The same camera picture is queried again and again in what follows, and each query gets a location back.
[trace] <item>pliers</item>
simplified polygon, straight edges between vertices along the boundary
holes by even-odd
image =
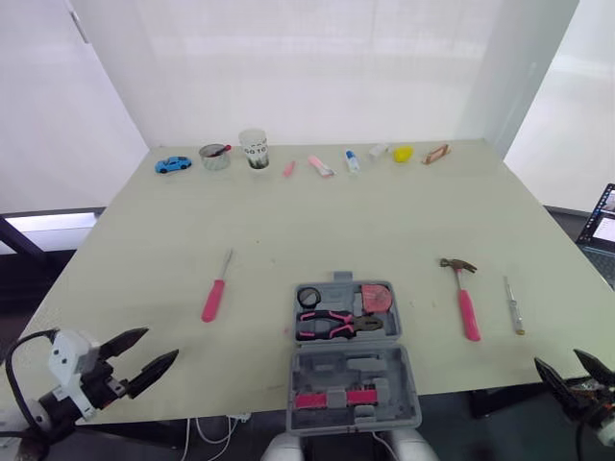
[[[355,317],[348,310],[312,310],[311,312],[297,314],[297,320],[305,322],[309,320],[331,320],[343,324],[328,331],[297,331],[297,339],[300,341],[312,341],[314,339],[351,339],[357,336],[357,331],[373,331],[382,328],[382,320],[372,315]]]

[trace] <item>pink hammer handle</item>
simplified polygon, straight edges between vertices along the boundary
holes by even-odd
[[[477,317],[474,315],[470,293],[467,290],[459,290],[457,297],[461,308],[465,337],[471,341],[480,341],[479,325],[477,324]]]
[[[211,322],[215,319],[215,315],[218,313],[218,307],[220,307],[220,302],[222,301],[222,293],[224,293],[224,280],[214,280],[208,300],[205,302],[203,314],[201,314],[201,320],[203,322]]]

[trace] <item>white tabletop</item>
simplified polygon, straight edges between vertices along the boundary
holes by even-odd
[[[222,171],[205,170],[196,148],[154,149],[105,211],[41,305],[27,331],[86,330],[101,341],[135,327],[150,332],[115,358],[132,378],[155,356],[180,349],[173,367],[136,400],[95,423],[120,423],[285,408],[293,287],[332,271],[386,279],[395,289],[420,394],[537,381],[540,356],[564,376],[581,375],[573,348],[615,366],[615,295],[557,223],[482,140],[453,142],[425,166],[437,143],[415,143],[410,163],[371,163],[370,146],[271,147],[253,172],[232,151]],[[337,171],[322,179],[314,154]],[[157,160],[186,155],[193,166],[157,175]],[[294,174],[283,168],[297,160]],[[200,320],[225,252],[234,248],[218,318]],[[465,339],[454,274],[440,257],[466,259],[482,341]],[[525,336],[506,303],[508,275]],[[24,392],[51,389],[44,341],[24,347],[16,372]],[[2,406],[11,403],[5,379]]]

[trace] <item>yellow object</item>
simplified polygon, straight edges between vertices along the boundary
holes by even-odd
[[[414,154],[414,149],[412,149],[412,146],[397,147],[393,151],[393,159],[402,163],[404,161],[410,160],[412,154]]]

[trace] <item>hammer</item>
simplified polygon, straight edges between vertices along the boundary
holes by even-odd
[[[462,261],[461,259],[440,259],[440,267],[452,267],[457,277],[457,285],[459,291],[457,293],[457,301],[459,302],[459,308],[461,309],[461,318],[463,319],[463,326],[465,329],[465,337],[471,341],[480,341],[479,325],[477,324],[477,318],[474,315],[474,307],[472,306],[472,298],[468,290],[463,288],[461,284],[461,271],[464,269],[475,273],[477,268],[469,262]]]

